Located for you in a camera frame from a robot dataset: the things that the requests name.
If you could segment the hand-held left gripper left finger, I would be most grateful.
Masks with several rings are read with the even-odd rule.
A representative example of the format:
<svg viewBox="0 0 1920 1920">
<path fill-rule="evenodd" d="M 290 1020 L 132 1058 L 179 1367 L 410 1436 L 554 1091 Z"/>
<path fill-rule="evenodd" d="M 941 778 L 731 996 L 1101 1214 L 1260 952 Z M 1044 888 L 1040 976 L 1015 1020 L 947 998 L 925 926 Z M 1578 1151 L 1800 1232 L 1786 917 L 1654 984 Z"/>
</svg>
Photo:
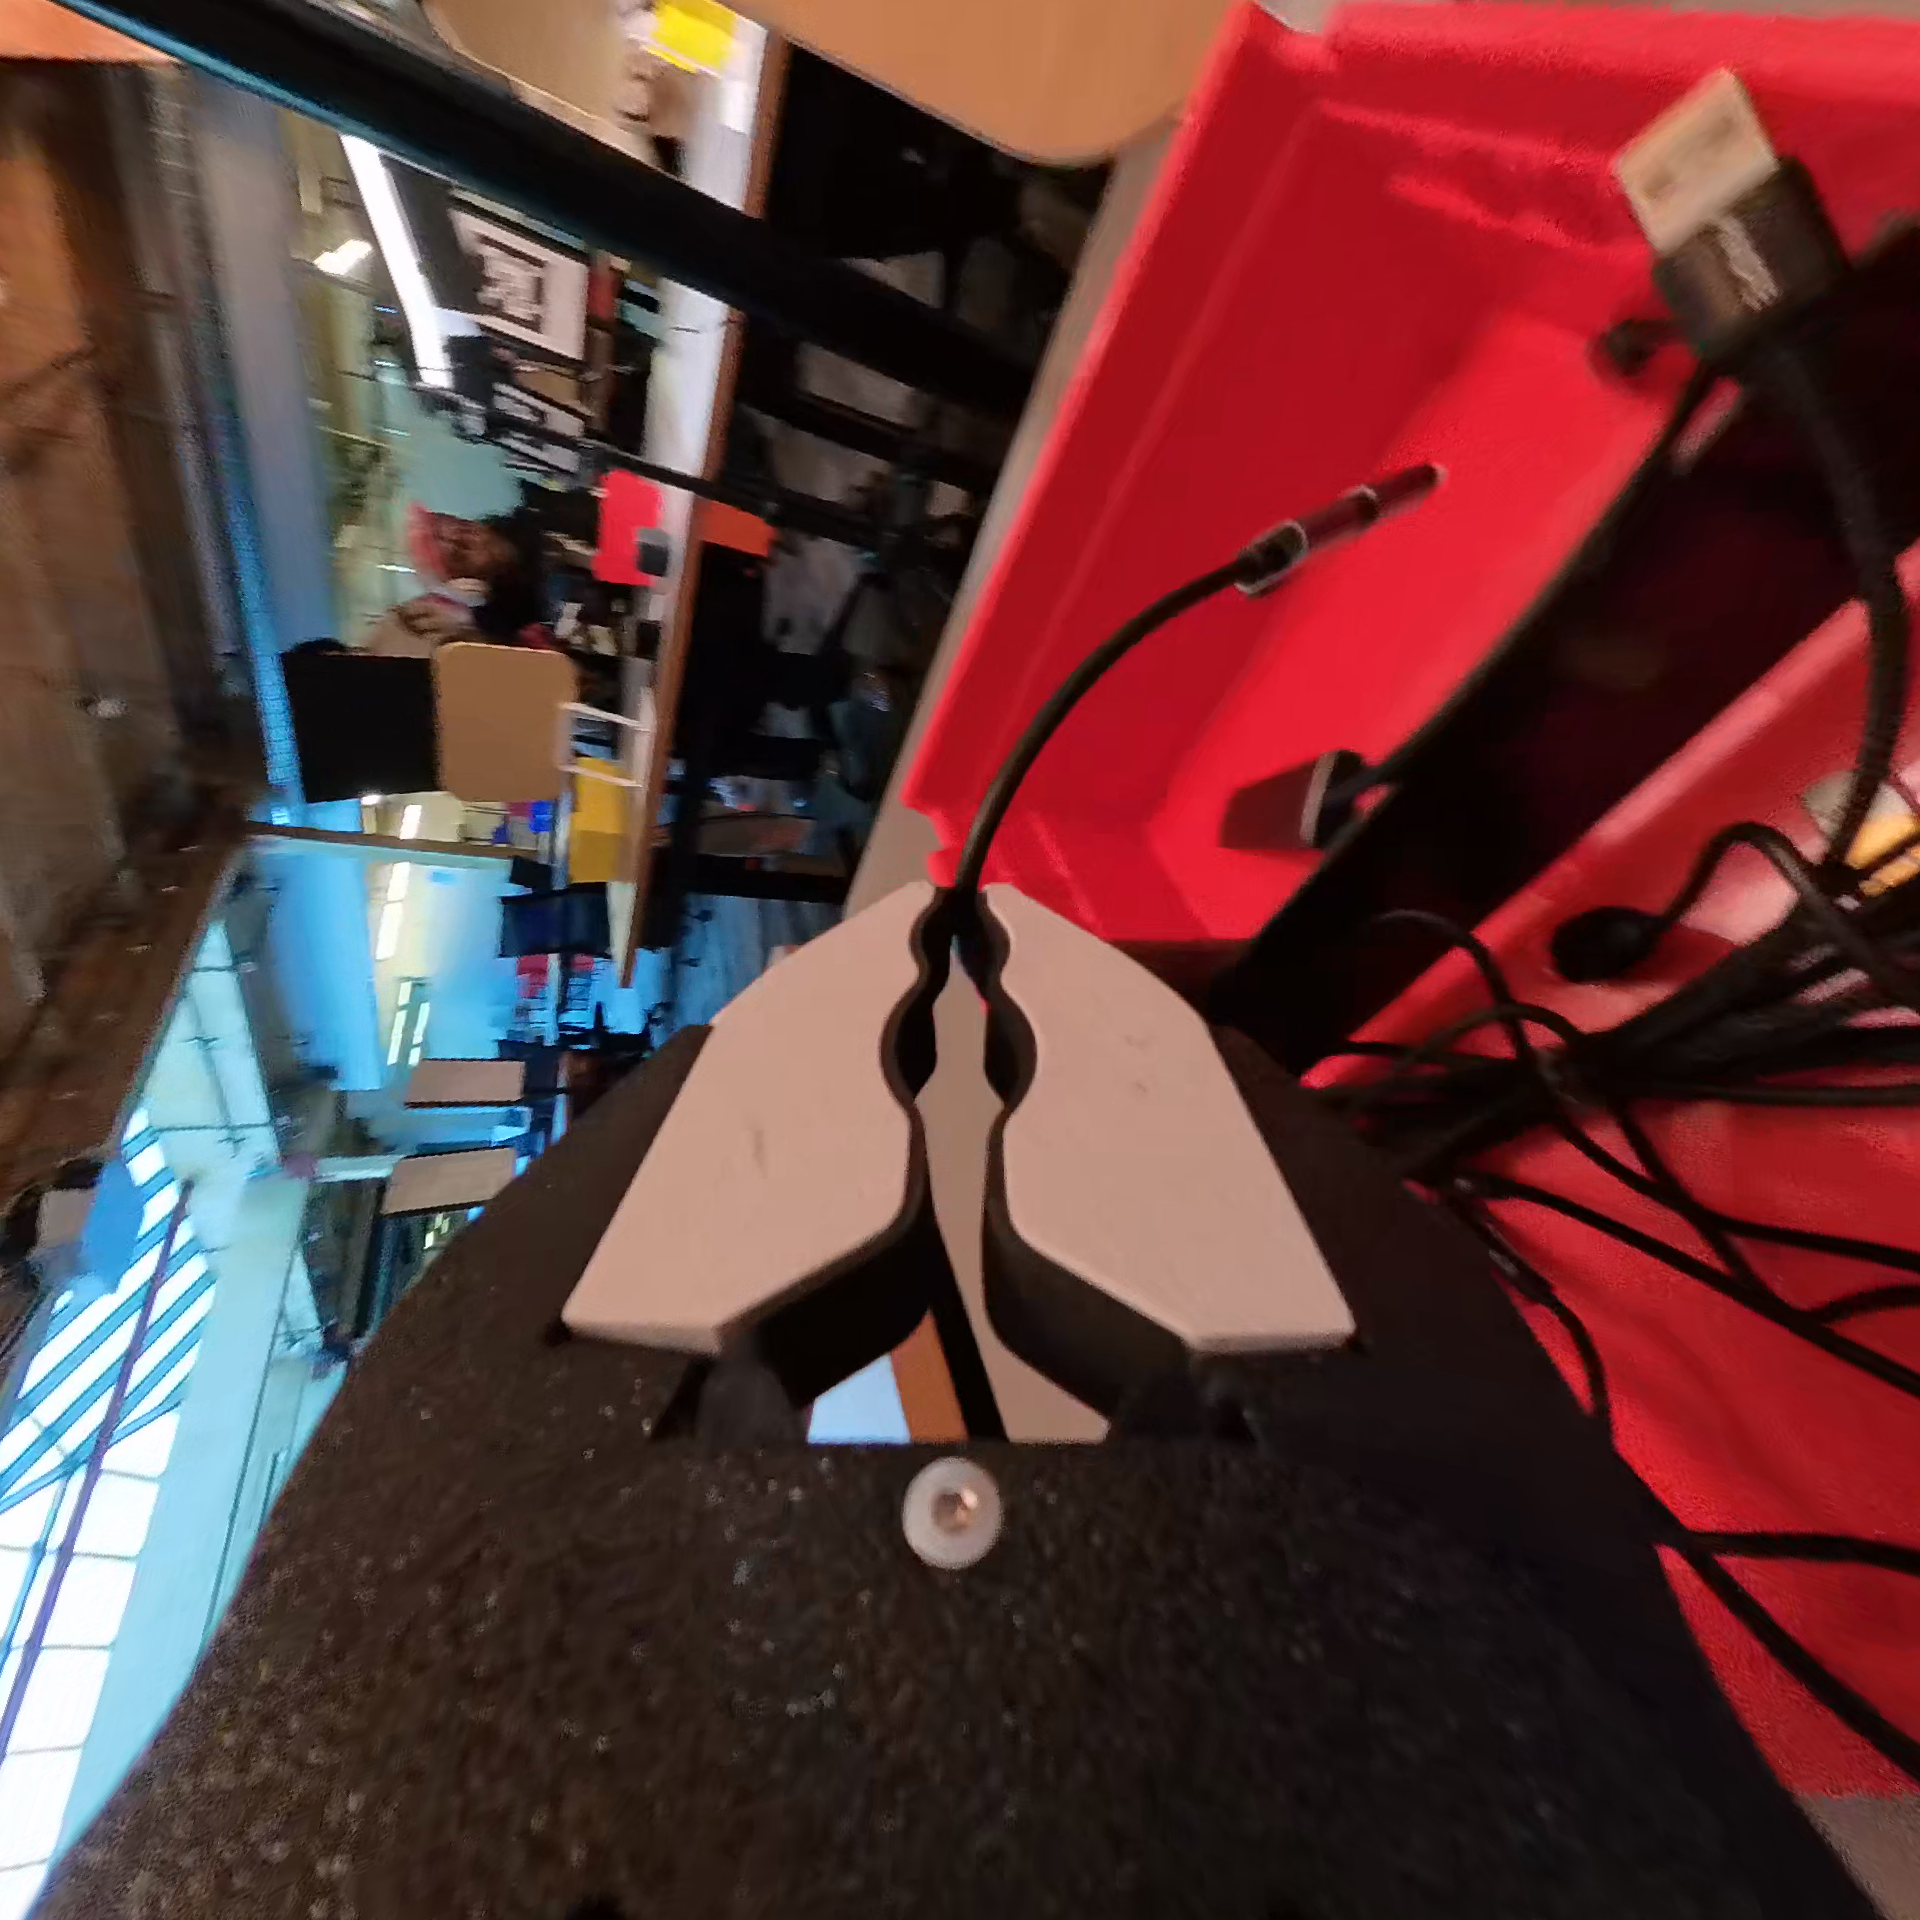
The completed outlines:
<svg viewBox="0 0 1920 1920">
<path fill-rule="evenodd" d="M 695 1035 L 561 1323 L 743 1362 L 793 1404 L 938 1306 L 917 1086 L 934 1064 L 941 891 L 906 880 L 761 972 Z"/>
</svg>

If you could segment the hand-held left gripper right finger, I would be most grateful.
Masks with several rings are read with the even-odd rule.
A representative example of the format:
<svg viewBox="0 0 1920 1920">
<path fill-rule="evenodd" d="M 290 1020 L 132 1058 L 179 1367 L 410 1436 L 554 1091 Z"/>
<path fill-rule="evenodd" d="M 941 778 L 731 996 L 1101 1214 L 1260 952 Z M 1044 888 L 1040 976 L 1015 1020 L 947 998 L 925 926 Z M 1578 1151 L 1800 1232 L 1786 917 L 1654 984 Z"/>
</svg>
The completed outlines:
<svg viewBox="0 0 1920 1920">
<path fill-rule="evenodd" d="M 1104 1420 L 1212 1362 L 1349 1344 L 1354 1308 L 1206 1020 L 1005 880 L 975 925 L 998 1342 Z"/>
</svg>

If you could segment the red plastic bin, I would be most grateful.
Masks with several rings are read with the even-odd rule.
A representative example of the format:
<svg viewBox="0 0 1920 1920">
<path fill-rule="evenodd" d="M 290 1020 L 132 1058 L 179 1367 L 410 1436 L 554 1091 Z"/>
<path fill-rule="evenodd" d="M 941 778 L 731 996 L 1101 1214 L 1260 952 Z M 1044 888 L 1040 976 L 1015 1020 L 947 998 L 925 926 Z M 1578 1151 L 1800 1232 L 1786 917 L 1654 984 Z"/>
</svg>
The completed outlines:
<svg viewBox="0 0 1920 1920">
<path fill-rule="evenodd" d="M 1502 1269 L 1793 1788 L 1915 1796 L 1915 20 L 1225 28 L 903 800 Z M 1318 856 L 1233 788 L 1353 749 Z"/>
</svg>

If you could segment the yellow box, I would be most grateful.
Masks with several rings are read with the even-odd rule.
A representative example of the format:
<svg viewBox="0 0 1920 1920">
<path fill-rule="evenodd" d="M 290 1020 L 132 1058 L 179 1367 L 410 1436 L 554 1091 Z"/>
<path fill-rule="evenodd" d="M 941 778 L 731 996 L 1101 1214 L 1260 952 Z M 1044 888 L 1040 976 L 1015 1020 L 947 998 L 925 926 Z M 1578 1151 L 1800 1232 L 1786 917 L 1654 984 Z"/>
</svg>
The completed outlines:
<svg viewBox="0 0 1920 1920">
<path fill-rule="evenodd" d="M 575 755 L 565 802 L 565 880 L 620 880 L 632 779 L 612 757 Z"/>
</svg>

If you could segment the black plug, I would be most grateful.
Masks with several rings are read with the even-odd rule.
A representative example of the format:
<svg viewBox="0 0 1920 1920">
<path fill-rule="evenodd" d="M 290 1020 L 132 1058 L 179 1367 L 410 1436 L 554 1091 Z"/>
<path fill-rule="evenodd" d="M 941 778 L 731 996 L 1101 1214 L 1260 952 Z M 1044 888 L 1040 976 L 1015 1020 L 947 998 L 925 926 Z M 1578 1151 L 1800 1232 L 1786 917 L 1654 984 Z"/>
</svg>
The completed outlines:
<svg viewBox="0 0 1920 1920">
<path fill-rule="evenodd" d="M 1353 821 L 1379 769 L 1353 749 L 1333 749 L 1233 788 L 1217 843 L 1232 853 L 1324 853 Z"/>
</svg>

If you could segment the red box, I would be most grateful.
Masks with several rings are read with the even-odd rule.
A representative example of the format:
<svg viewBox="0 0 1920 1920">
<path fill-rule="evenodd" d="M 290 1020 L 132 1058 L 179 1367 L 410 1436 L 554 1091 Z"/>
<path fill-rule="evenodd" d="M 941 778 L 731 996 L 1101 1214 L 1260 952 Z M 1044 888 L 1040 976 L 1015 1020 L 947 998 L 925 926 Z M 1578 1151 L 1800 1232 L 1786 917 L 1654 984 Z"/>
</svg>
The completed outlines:
<svg viewBox="0 0 1920 1920">
<path fill-rule="evenodd" d="M 653 587 L 672 572 L 672 537 L 664 525 L 664 489 L 631 466 L 612 466 L 598 485 L 590 578 L 612 587 Z"/>
</svg>

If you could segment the black white marker sign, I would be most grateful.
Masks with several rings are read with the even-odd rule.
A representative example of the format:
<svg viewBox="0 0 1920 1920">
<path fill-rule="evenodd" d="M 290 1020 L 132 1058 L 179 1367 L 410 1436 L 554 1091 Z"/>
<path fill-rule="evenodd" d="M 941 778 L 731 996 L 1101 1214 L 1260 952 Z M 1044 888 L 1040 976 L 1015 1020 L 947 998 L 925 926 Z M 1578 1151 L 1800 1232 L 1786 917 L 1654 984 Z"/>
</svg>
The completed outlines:
<svg viewBox="0 0 1920 1920">
<path fill-rule="evenodd" d="M 547 367 L 587 359 L 587 252 L 406 161 L 378 155 L 435 310 Z"/>
</svg>

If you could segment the black metal beam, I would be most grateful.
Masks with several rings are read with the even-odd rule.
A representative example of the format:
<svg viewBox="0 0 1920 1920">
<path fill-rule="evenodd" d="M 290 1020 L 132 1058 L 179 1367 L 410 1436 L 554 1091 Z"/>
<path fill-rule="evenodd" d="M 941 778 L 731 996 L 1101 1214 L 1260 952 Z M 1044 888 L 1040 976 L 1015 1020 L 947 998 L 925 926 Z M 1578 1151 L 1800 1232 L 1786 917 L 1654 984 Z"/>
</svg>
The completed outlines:
<svg viewBox="0 0 1920 1920">
<path fill-rule="evenodd" d="M 636 259 L 722 306 L 906 389 L 1015 422 L 1035 370 L 899 288 L 806 252 L 702 189 L 323 3 L 69 3 L 213 79 L 507 202 L 587 247 Z"/>
</svg>

